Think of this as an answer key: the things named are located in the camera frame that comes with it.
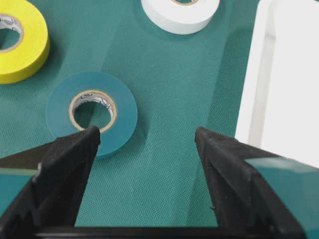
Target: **green fabric surface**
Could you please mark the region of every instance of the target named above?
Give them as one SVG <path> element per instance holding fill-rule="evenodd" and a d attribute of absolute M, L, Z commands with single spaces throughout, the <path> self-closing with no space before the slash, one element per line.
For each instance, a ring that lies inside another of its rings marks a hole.
<path fill-rule="evenodd" d="M 88 128 L 91 125 L 103 128 L 111 121 L 111 115 L 102 104 L 86 102 L 76 108 L 74 119 L 82 128 Z"/>
<path fill-rule="evenodd" d="M 10 29 L 0 30 L 0 50 L 7 49 L 16 44 L 20 34 Z"/>
<path fill-rule="evenodd" d="M 76 225 L 216 226 L 194 133 L 235 133 L 258 1 L 222 0 L 193 35 L 161 30 L 140 0 L 30 2 L 51 51 L 30 79 L 0 86 L 0 156 L 54 140 L 44 112 L 66 77 L 109 73 L 135 96 L 138 124 L 118 154 L 94 162 Z"/>

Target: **white tray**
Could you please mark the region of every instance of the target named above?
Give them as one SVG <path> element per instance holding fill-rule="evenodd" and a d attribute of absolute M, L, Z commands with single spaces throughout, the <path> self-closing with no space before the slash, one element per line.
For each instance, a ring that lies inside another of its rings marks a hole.
<path fill-rule="evenodd" d="M 261 0 L 236 138 L 319 168 L 319 3 Z"/>

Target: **green tape roll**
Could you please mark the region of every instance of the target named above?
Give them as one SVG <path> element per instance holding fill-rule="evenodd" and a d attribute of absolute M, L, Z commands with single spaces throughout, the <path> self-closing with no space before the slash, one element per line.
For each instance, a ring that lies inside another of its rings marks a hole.
<path fill-rule="evenodd" d="M 111 121 L 101 132 L 97 158 L 106 158 L 120 149 L 132 136 L 138 118 L 134 96 L 120 80 L 102 72 L 83 72 L 71 76 L 54 89 L 46 108 L 47 125 L 54 137 L 83 130 L 74 112 L 83 103 L 101 103 Z"/>

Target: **tape roll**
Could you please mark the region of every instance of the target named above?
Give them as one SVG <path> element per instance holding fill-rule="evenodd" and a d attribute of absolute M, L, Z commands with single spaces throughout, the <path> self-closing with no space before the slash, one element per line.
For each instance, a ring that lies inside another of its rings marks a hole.
<path fill-rule="evenodd" d="M 111 121 L 101 132 L 97 159 L 106 158 L 120 149 L 132 136 L 138 118 L 134 96 L 120 80 L 102 72 L 83 72 L 64 80 L 49 97 L 47 125 L 54 137 L 83 130 L 74 120 L 77 107 L 85 102 L 101 103 Z"/>
<path fill-rule="evenodd" d="M 142 0 L 142 6 L 150 20 L 163 30 L 191 34 L 207 26 L 219 0 Z"/>
<path fill-rule="evenodd" d="M 0 84 L 22 81 L 44 64 L 49 54 L 49 36 L 39 10 L 25 0 L 0 1 L 0 29 L 20 34 L 10 48 L 0 50 Z"/>

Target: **white tape roll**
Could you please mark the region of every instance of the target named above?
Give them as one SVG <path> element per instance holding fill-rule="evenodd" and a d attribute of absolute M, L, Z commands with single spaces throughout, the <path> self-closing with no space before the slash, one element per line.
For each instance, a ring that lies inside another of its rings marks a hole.
<path fill-rule="evenodd" d="M 207 26 L 219 0 L 142 0 L 142 6 L 150 20 L 163 30 L 192 34 Z"/>

